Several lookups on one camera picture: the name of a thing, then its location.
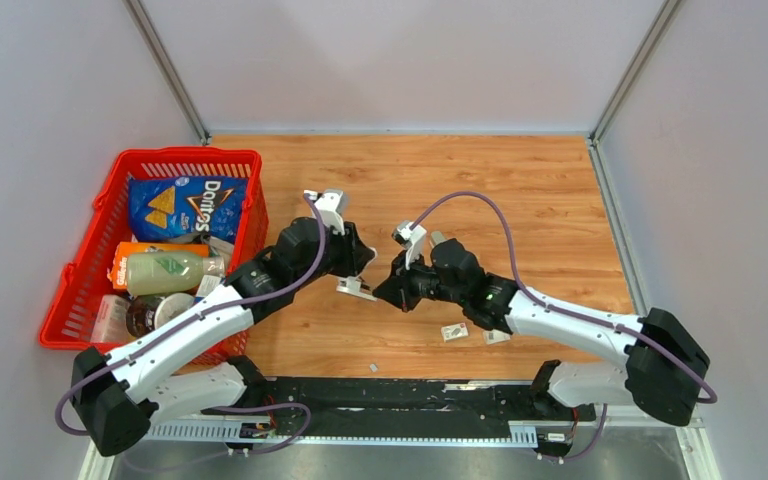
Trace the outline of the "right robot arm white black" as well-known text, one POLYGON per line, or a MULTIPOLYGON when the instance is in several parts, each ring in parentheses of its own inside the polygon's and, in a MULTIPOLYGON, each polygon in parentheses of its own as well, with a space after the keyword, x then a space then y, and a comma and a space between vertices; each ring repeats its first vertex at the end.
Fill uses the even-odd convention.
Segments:
POLYGON ((530 402, 543 418, 601 403, 635 405, 661 422, 686 426, 698 404, 715 400, 705 381, 710 358, 673 313, 617 314, 560 301, 485 271, 455 239, 433 247, 428 259, 398 254, 373 294, 404 312, 425 299, 452 303, 484 330, 542 337, 599 357, 541 367, 530 402))

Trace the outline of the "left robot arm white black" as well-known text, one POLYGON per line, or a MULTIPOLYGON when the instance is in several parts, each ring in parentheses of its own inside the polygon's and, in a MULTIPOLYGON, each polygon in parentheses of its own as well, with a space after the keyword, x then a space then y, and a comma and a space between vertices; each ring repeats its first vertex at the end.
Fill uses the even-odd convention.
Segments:
POLYGON ((233 406, 245 415, 259 411, 264 385, 243 376, 235 365, 221 364, 200 374, 177 370, 220 341, 244 332, 290 305, 296 292, 326 276, 356 277, 377 256, 347 222, 342 231, 312 217, 284 228, 274 245, 239 265, 223 284, 159 329, 107 353, 91 346, 73 361, 70 390, 58 402, 55 418, 71 405, 103 456, 138 443, 149 429, 168 418, 233 406))

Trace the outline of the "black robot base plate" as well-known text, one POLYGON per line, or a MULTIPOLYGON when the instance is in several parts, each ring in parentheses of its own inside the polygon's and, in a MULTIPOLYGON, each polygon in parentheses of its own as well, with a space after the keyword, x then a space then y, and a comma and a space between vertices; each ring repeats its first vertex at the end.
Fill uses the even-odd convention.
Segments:
POLYGON ((512 421, 590 422, 594 406, 570 409, 523 381, 277 377, 251 386, 237 408, 276 406, 277 434, 306 439, 496 439, 512 421))

